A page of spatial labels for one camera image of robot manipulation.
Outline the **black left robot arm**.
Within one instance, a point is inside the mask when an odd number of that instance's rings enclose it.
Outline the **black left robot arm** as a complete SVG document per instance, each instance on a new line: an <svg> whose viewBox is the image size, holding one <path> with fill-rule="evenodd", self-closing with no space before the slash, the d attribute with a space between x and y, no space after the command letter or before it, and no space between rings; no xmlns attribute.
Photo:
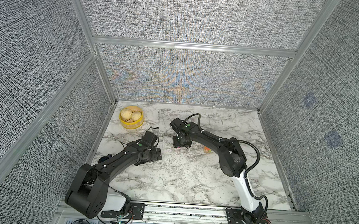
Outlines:
<svg viewBox="0 0 359 224"><path fill-rule="evenodd" d="M121 152L95 165L82 165L65 196L65 203L89 219L106 207L110 182L131 165L162 159L161 149L139 142L129 143Z"/></svg>

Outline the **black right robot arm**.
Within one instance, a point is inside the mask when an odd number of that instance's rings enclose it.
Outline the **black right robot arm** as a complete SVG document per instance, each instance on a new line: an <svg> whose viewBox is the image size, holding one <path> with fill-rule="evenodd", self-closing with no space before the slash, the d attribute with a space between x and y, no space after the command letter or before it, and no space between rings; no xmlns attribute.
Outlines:
<svg viewBox="0 0 359 224"><path fill-rule="evenodd" d="M170 127L176 133L173 136L174 148L190 148L193 142L198 142L218 155L221 171L232 178L236 191L238 192L242 218L245 224L260 224L268 222L267 209L268 198L256 196L250 185L248 172L258 165L260 152L253 144L237 140L236 138L221 138L204 129L194 122L187 123L179 118L170 123ZM247 157L241 148L241 144L252 147L256 153L256 161L247 166Z"/></svg>

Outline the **right steamed bun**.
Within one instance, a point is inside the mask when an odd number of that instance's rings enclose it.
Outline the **right steamed bun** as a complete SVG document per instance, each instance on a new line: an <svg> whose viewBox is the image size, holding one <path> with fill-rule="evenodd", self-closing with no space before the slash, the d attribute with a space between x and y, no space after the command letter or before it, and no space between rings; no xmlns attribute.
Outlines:
<svg viewBox="0 0 359 224"><path fill-rule="evenodd" d="M140 112L140 111L133 112L133 113L131 114L131 120L137 121L137 120L141 119L142 114L143 114L143 113Z"/></svg>

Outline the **steamed bun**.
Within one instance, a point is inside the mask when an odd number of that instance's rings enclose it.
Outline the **steamed bun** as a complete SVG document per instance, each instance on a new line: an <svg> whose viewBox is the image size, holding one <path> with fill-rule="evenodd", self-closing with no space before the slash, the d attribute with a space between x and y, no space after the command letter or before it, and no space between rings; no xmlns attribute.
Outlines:
<svg viewBox="0 0 359 224"><path fill-rule="evenodd" d="M128 109L128 108L123 109L120 113L123 120L128 120L128 119L130 120L132 117L132 114L133 114L132 110Z"/></svg>
<svg viewBox="0 0 359 224"><path fill-rule="evenodd" d="M131 120L137 121L137 120L141 119L142 114L143 114L143 113L140 112L140 111L133 112L133 113L131 114Z"/></svg>

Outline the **yellow rimmed bamboo steamer basket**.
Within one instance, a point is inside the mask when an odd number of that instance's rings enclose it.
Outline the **yellow rimmed bamboo steamer basket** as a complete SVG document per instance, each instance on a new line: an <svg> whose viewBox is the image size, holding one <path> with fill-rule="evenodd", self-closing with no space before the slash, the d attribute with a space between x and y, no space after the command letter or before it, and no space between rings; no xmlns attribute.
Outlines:
<svg viewBox="0 0 359 224"><path fill-rule="evenodd" d="M119 120L125 129L137 129L143 125L144 112L137 106L128 106L120 111Z"/></svg>

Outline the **dark blue mug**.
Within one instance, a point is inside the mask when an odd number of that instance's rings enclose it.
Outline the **dark blue mug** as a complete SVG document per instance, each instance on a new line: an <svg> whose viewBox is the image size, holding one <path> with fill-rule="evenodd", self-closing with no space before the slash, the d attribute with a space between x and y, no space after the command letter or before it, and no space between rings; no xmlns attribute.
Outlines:
<svg viewBox="0 0 359 224"><path fill-rule="evenodd" d="M105 156L102 156L101 158L99 158L99 160L98 160L98 163L102 163L102 162L105 162L106 160L108 160L108 159L110 159L110 158L112 158L113 156L112 156L112 154L107 154L107 155L105 155Z"/></svg>

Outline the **left steamed bun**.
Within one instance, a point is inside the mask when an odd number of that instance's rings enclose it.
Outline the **left steamed bun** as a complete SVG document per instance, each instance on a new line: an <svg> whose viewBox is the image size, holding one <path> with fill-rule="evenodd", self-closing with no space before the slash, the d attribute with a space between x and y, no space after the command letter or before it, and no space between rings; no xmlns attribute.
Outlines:
<svg viewBox="0 0 359 224"><path fill-rule="evenodd" d="M128 120L128 119L130 120L132 117L132 114L133 114L132 110L128 109L128 108L123 109L120 113L123 120Z"/></svg>

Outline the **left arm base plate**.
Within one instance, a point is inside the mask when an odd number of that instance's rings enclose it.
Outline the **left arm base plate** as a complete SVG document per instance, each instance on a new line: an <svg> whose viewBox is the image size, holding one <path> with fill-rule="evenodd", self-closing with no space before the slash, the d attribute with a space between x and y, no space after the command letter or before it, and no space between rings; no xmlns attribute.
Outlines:
<svg viewBox="0 0 359 224"><path fill-rule="evenodd" d="M142 220L145 212L145 204L130 202L126 203L120 211L101 211L101 218L116 218L119 220Z"/></svg>

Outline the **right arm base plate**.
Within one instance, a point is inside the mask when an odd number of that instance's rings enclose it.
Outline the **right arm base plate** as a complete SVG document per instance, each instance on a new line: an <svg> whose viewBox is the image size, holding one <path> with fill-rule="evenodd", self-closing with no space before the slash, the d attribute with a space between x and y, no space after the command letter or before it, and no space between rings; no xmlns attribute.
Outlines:
<svg viewBox="0 0 359 224"><path fill-rule="evenodd" d="M252 220L251 216L244 214L240 208L227 207L225 209L228 224L255 224L256 220ZM259 224L272 224L271 221L264 217Z"/></svg>

